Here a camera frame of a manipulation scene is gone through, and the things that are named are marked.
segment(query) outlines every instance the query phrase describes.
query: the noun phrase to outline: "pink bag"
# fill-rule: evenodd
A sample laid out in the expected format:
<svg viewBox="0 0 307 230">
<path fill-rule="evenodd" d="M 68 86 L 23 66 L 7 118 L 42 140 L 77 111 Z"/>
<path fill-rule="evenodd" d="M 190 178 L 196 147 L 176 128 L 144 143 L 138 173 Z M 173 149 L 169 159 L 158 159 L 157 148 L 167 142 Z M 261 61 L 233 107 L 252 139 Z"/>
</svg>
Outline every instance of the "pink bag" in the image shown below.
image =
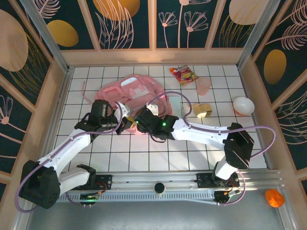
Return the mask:
<svg viewBox="0 0 307 230">
<path fill-rule="evenodd" d="M 129 75 L 123 80 L 111 83 L 97 92 L 96 99 L 108 101 L 113 109 L 116 109 L 115 102 L 122 102 L 129 106 L 134 117 L 136 112 L 144 107 L 147 102 L 163 93 L 163 87 L 150 76 L 146 75 Z M 159 117 L 172 114 L 172 107 L 166 95 L 153 102 L 159 108 Z M 128 132 L 141 134 L 134 124 Z"/>
</svg>

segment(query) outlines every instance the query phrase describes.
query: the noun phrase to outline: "orange ball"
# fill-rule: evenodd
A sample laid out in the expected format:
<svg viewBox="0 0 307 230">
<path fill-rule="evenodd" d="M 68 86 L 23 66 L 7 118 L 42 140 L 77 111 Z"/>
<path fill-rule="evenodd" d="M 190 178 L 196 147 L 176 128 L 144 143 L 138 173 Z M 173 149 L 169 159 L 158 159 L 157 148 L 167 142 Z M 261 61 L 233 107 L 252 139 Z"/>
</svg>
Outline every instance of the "orange ball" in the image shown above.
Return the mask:
<svg viewBox="0 0 307 230">
<path fill-rule="evenodd" d="M 284 197 L 276 189 L 265 192 L 265 198 L 272 207 L 280 207 L 284 204 Z"/>
</svg>

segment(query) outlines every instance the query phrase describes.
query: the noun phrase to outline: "chip bag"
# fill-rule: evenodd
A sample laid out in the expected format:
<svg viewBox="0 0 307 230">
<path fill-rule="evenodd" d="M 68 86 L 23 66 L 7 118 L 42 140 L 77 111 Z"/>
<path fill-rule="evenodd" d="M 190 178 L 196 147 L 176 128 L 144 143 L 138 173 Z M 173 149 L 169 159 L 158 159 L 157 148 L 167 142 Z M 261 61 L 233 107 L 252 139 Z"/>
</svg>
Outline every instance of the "chip bag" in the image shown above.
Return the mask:
<svg viewBox="0 0 307 230">
<path fill-rule="evenodd" d="M 198 79 L 195 73 L 193 73 L 187 65 L 179 68 L 170 68 L 169 71 L 171 71 L 182 86 Z"/>
</svg>

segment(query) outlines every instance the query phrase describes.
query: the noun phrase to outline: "black circle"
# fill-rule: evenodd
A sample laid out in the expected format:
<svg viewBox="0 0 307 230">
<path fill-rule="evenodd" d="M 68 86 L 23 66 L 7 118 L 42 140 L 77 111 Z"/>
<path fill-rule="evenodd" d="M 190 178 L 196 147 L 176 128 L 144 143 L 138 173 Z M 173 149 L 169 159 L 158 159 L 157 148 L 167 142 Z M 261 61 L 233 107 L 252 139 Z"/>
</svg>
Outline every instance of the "black circle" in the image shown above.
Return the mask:
<svg viewBox="0 0 307 230">
<path fill-rule="evenodd" d="M 158 194 L 162 194 L 165 191 L 165 186 L 162 183 L 156 183 L 154 186 L 154 191 Z"/>
</svg>

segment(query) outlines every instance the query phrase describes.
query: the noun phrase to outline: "white ceramic bowl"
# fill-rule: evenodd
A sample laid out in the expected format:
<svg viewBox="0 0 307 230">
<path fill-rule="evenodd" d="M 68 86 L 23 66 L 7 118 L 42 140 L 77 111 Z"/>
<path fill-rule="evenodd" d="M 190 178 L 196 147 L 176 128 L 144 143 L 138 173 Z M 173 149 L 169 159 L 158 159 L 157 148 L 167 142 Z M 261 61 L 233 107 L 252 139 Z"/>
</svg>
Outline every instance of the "white ceramic bowl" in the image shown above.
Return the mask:
<svg viewBox="0 0 307 230">
<path fill-rule="evenodd" d="M 234 109 L 240 115 L 251 115 L 255 110 L 255 105 L 247 97 L 237 97 L 234 100 Z"/>
</svg>

